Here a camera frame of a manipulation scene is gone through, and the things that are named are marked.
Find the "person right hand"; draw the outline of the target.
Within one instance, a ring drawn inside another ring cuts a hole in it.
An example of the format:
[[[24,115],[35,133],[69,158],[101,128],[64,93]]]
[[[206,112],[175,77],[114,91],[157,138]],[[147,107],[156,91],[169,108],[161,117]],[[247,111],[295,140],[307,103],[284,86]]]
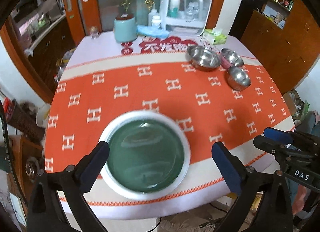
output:
[[[295,197],[293,205],[292,205],[293,215],[296,215],[298,212],[303,210],[304,198],[306,197],[306,194],[307,194],[307,188],[302,185],[299,185],[296,197]]]

